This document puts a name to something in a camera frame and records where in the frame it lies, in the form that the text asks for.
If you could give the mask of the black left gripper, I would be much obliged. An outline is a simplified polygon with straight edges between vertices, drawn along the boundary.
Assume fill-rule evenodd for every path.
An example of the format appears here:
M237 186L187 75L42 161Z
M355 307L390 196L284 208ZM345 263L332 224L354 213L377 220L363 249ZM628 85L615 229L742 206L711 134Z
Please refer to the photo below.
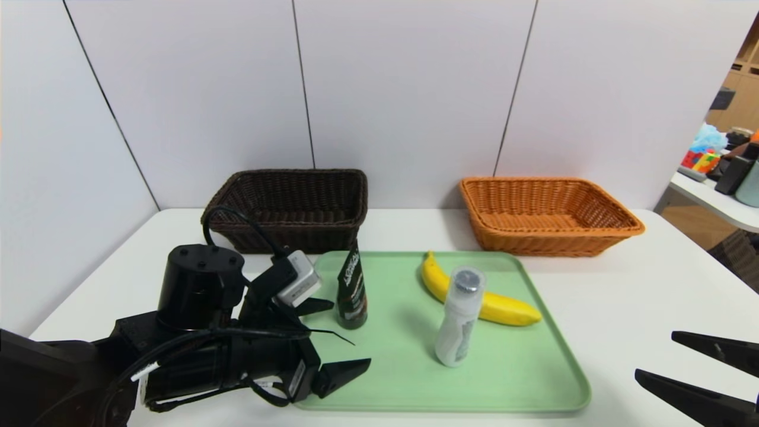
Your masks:
M307 298L296 311L242 311L236 327L251 329L300 330L302 316L325 313L334 302L324 298ZM324 363L309 338L298 340L255 338L231 339L231 356L225 373L225 387L246 387L245 381L275 376L282 380L279 391L288 402L305 399L311 392L324 399L360 377L371 366L371 358Z

